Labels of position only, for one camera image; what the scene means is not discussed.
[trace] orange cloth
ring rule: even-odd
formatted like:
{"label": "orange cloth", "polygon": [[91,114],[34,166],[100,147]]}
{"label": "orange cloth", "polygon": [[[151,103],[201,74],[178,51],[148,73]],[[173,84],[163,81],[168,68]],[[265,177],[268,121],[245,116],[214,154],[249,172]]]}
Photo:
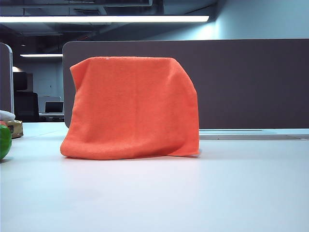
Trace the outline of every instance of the orange cloth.
{"label": "orange cloth", "polygon": [[70,70],[76,94],[62,155],[117,160],[198,154],[197,93],[175,59],[93,57]]}

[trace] light fixture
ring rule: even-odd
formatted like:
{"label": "light fixture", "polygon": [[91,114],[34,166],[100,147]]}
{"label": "light fixture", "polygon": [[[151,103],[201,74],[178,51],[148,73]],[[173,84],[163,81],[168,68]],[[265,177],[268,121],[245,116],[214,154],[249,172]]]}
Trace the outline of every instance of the light fixture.
{"label": "light fixture", "polygon": [[22,70],[20,69],[20,68],[18,68],[18,67],[15,67],[15,66],[13,66],[12,67],[12,71],[15,73],[18,73],[18,72],[22,72]]}
{"label": "light fixture", "polygon": [[151,23],[207,22],[209,16],[139,15],[139,16],[0,16],[0,23]]}
{"label": "light fixture", "polygon": [[21,57],[63,57],[62,54],[21,54]]}

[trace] tabletop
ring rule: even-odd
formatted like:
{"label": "tabletop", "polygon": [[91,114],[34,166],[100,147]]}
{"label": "tabletop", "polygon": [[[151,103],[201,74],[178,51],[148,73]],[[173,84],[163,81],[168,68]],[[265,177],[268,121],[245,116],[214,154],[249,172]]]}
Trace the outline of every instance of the tabletop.
{"label": "tabletop", "polygon": [[81,160],[60,154],[67,130],[24,123],[1,161],[1,231],[309,231],[307,139],[203,140],[199,158]]}

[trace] gray partition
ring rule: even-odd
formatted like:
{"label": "gray partition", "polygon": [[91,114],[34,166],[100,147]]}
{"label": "gray partition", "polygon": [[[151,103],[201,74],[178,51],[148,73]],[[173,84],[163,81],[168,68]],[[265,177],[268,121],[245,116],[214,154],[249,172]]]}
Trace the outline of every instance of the gray partition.
{"label": "gray partition", "polygon": [[309,128],[309,39],[69,42],[67,126],[75,95],[69,68],[95,56],[177,59],[197,90],[201,129]]}
{"label": "gray partition", "polygon": [[0,109],[14,113],[12,50],[0,43]]}

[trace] green fruit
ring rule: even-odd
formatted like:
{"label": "green fruit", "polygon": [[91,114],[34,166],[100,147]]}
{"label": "green fruit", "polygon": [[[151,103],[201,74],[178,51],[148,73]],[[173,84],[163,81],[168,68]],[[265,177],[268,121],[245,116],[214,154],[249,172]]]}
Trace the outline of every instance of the green fruit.
{"label": "green fruit", "polygon": [[12,146],[12,135],[10,129],[5,125],[0,125],[0,160],[3,159]]}

